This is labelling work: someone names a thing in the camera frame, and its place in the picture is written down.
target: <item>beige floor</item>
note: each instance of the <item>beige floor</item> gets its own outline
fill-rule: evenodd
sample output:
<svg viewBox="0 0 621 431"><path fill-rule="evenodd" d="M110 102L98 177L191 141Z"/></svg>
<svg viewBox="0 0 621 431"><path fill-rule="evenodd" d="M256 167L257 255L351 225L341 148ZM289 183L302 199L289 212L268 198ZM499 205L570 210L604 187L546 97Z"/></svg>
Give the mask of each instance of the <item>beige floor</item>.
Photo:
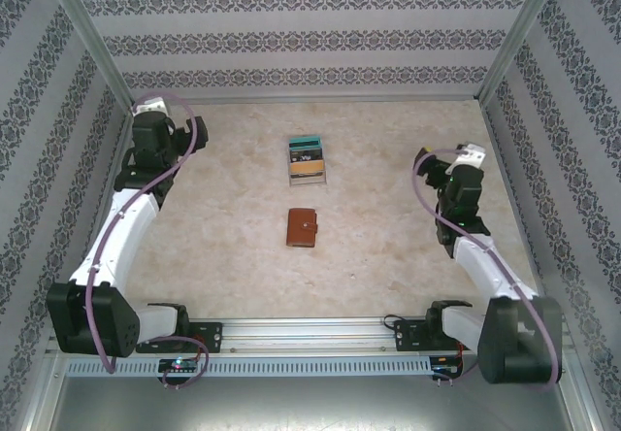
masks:
<svg viewBox="0 0 621 431"><path fill-rule="evenodd" d="M192 317L422 315L436 299L476 302L410 181L422 146L465 141L488 148L481 215L505 259L532 283L475 101L195 109L210 141L181 169L149 228L129 300L183 303ZM300 134L321 135L327 185L289 187L286 141ZM285 245L293 207L316 208L315 249Z"/></svg>

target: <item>leather wallet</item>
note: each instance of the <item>leather wallet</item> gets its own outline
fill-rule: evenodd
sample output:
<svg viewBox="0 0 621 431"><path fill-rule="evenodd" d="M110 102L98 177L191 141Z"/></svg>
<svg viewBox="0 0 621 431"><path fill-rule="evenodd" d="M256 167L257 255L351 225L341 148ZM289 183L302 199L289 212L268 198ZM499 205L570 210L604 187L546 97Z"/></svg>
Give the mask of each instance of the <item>leather wallet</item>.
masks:
<svg viewBox="0 0 621 431"><path fill-rule="evenodd" d="M309 208L292 208L289 210L287 225L288 247L314 247L317 233L317 213Z"/></svg>

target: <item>purple cable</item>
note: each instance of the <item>purple cable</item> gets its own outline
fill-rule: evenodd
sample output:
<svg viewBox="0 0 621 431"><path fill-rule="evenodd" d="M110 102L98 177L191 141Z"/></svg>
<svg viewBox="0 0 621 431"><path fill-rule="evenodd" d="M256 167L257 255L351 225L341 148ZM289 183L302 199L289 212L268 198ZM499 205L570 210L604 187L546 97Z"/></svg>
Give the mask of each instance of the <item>purple cable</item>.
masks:
<svg viewBox="0 0 621 431"><path fill-rule="evenodd" d="M197 125L196 125L196 118L194 117L194 112L192 111L192 109L188 106L188 104L185 101L183 101L178 96L175 96L174 94L153 91L151 93L148 93L148 94L142 96L140 99L138 99L138 101L136 101L136 104L134 104L134 106L137 106L140 103L146 101L147 99L155 97L155 96L159 96L159 97L162 97L162 98L173 99L173 100L179 102L183 106L183 108L185 109L187 114L190 116L190 124L191 124L191 130L192 130L192 132L191 132L192 133L192 137L191 137L191 140L190 140L189 147L187 148L187 150L185 151L183 156L180 158L179 162L177 164L175 164L173 167L171 167L168 171L166 171L163 174L157 176L151 182L147 183L140 190L138 190L136 192L136 194L132 195L132 197L127 201L127 203L125 203L123 205L123 207L120 209L120 211L118 213L116 213L116 215L114 215L113 219L110 222L110 225L106 228L106 230L104 231L104 235L102 236L101 240L99 241L99 245L97 246L97 250L95 250L95 255L93 256L92 266L90 267L90 271L88 272L88 281L86 283L86 302L85 302L86 319L88 320L88 328L90 329L90 333L91 333L91 335L93 337L93 343L95 344L95 348L97 350L97 353L99 354L99 357L101 358L101 362L104 365L104 368L110 374L114 373L114 371L115 371L116 358L113 358L112 362L108 360L108 357L106 356L106 350L104 349L104 345L103 345L103 343L101 341L101 337L99 336L99 330L97 329L97 324L95 322L95 314L93 312L93 285L95 283L95 276L97 275L97 272L99 271L99 268L97 266L100 263L101 255L104 252L104 248L106 247L106 243L110 239L110 236L112 235L112 233L114 231L114 228L116 227L118 222L123 218L123 216L125 215L127 210L129 210L129 208L136 202L136 200L138 200L138 198L141 197L141 195L143 195L145 193L148 193L154 186L156 186L160 182L166 180L168 177L173 175L179 169L179 167L181 167L181 165L187 160L187 158L190 156L190 154L194 150L194 147L196 146L197 135L198 135L198 133L197 133ZM205 346L205 344L201 343L200 341L197 341L196 339L191 339L189 337L188 338L177 337L177 336L160 337L157 340L158 341L185 341L185 342L191 342L192 344L196 344L206 355L206 360L205 360L205 365L206 366L199 372L199 374L197 376L192 378L192 380L187 381L185 384L183 384L183 386L190 385L191 383L193 383L193 380L198 379L201 376L203 376L203 374L207 370L207 361L208 361L207 357L209 355L209 352L208 352L207 347Z"/></svg>
<svg viewBox="0 0 621 431"><path fill-rule="evenodd" d="M447 227L457 232L459 235L466 237L468 240L470 240L475 245L477 245L479 248L481 248L483 251L485 251L487 254L489 254L490 257L494 260L494 263L496 263L496 266L498 266L498 269L500 269L501 272L503 273L503 276L505 276L505 279L507 279L507 282L510 284L511 288L515 290L515 293L517 293L517 295L520 297L520 300L522 300L522 302L524 303L526 310L528 311L528 313L531 315L531 317L535 321L535 324L537 325L537 328L543 337L543 341L545 342L547 351L550 354L550 360L552 362L552 373L550 375L550 379L543 387L543 389L548 389L554 386L554 384L556 384L557 378L559 376L559 360L558 360L558 357L556 356L556 348L554 347L554 343L552 342L552 339L550 338L549 332L547 332L547 329L545 328L545 324L543 324L541 317L537 313L537 310L535 310L535 307L533 306L531 301L527 298L524 291L520 288L519 285L517 285L517 281L513 278L511 273L505 267L501 259L496 254L496 252L490 251L490 248L487 247L485 244L483 244L477 237L466 232L464 229L458 227L457 225L450 222L448 219L445 219L444 217L436 213L436 211L431 206L429 206L429 204L425 201L425 199L423 198L423 195L420 192L420 189L418 188L418 180L416 179L416 176L418 175L418 170L420 169L420 166L422 165L422 163L427 158L433 155L442 154L442 153L464 154L464 151L460 149L434 149L433 151L429 151L428 153L424 154L414 164L414 170L412 172L412 178L411 178L412 185L414 186L414 193L416 193L416 197L418 198L418 201L420 201L420 204L422 205L422 207L430 215L435 217L442 224L446 225Z"/></svg>

